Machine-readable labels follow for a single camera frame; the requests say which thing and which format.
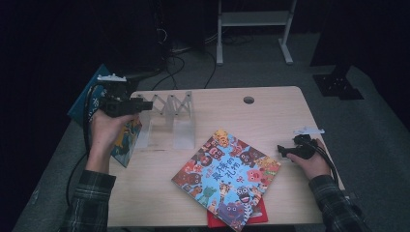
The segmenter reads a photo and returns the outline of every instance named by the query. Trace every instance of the plaid sleeve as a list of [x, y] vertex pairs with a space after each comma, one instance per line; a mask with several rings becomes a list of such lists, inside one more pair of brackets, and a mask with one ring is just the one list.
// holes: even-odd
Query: plaid sleeve
[[115, 177], [84, 170], [60, 231], [106, 231]]
[[370, 231], [361, 217], [361, 210], [344, 197], [331, 176], [315, 177], [309, 187], [327, 231]]

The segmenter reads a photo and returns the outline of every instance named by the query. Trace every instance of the hand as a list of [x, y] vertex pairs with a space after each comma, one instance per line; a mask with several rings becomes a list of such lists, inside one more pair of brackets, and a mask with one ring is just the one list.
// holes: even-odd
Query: hand
[[102, 110], [97, 110], [91, 123], [92, 145], [86, 170], [108, 173], [110, 152], [123, 126], [137, 115], [125, 115], [111, 118]]
[[[323, 150], [325, 150], [325, 146], [323, 143], [316, 138], [317, 145]], [[331, 169], [327, 162], [316, 152], [310, 159], [302, 159], [294, 154], [287, 154], [286, 155], [292, 161], [298, 163], [302, 169], [305, 171], [305, 175], [309, 180], [321, 176], [321, 175], [330, 175]]]

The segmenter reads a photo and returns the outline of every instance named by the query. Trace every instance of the transparent acrylic holder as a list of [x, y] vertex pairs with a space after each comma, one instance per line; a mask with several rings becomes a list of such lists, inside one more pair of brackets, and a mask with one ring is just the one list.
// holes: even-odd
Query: transparent acrylic holder
[[136, 141], [136, 148], [146, 148], [152, 132], [150, 113], [160, 114], [165, 126], [172, 130], [174, 149], [193, 149], [195, 147], [195, 121], [193, 115], [192, 92], [187, 91], [185, 97], [179, 100], [174, 95], [168, 95], [164, 100], [159, 95], [154, 95], [150, 100], [138, 94], [139, 98], [153, 102], [151, 111], [142, 111], [139, 119], [142, 124], [141, 131]]

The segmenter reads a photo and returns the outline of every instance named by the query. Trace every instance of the colorful book cover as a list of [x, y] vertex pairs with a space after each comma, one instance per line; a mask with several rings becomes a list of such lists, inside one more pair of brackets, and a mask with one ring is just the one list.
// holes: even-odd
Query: colorful book cover
[[124, 167], [127, 167], [130, 162], [141, 128], [142, 125], [139, 119], [134, 119], [124, 125], [120, 136], [115, 141], [111, 156], [118, 160]]
[[[210, 211], [207, 211], [206, 215], [208, 219], [209, 228], [227, 226], [225, 222], [220, 220]], [[247, 224], [257, 224], [257, 223], [262, 223], [262, 222], [267, 222], [267, 221], [268, 221], [268, 215], [266, 214], [265, 203], [263, 202], [263, 198], [260, 198], [260, 201], [257, 205], [252, 205], [252, 214], [250, 215]]]
[[217, 130], [172, 182], [239, 232], [279, 168], [276, 160], [225, 130]]
[[[91, 77], [90, 81], [85, 86], [84, 90], [76, 99], [72, 108], [69, 110], [68, 115], [77, 122], [81, 127], [83, 127], [83, 112], [85, 99], [87, 97], [88, 90], [90, 87], [97, 83], [97, 77], [111, 75], [111, 72], [106, 68], [104, 64], [96, 70], [94, 75]], [[105, 95], [106, 91], [102, 86], [98, 86], [92, 93], [91, 100], [89, 102], [89, 116], [97, 110], [99, 107], [99, 100]], [[118, 160], [124, 167], [128, 166], [130, 162], [133, 149], [135, 147], [136, 139], [141, 131], [141, 123], [139, 120], [133, 120], [126, 125], [124, 125], [120, 136], [115, 142], [114, 149], [111, 151], [111, 156]]]

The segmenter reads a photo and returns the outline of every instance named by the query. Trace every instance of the table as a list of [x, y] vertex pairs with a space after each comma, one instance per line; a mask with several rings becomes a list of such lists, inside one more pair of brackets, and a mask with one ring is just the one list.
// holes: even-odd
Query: table
[[218, 9], [218, 42], [217, 64], [223, 64], [222, 27], [224, 26], [284, 26], [283, 37], [278, 39], [280, 49], [287, 65], [293, 64], [293, 59], [287, 48], [287, 38], [292, 25], [297, 0], [292, 0], [289, 11], [274, 12], [223, 12], [222, 0]]
[[[186, 94], [185, 90], [138, 92]], [[135, 149], [127, 168], [115, 159], [110, 174], [117, 176], [109, 203], [108, 226], [204, 226], [206, 210], [171, 182], [171, 178], [218, 129], [225, 129], [282, 164], [264, 195], [266, 224], [321, 223], [308, 179], [302, 169], [283, 159], [277, 145], [294, 147], [294, 130], [317, 128], [298, 87], [258, 87], [191, 90], [195, 117], [195, 148], [173, 149], [172, 131], [161, 115], [152, 116], [148, 147]], [[254, 99], [245, 103], [244, 98]], [[312, 137], [322, 139], [320, 134]]]

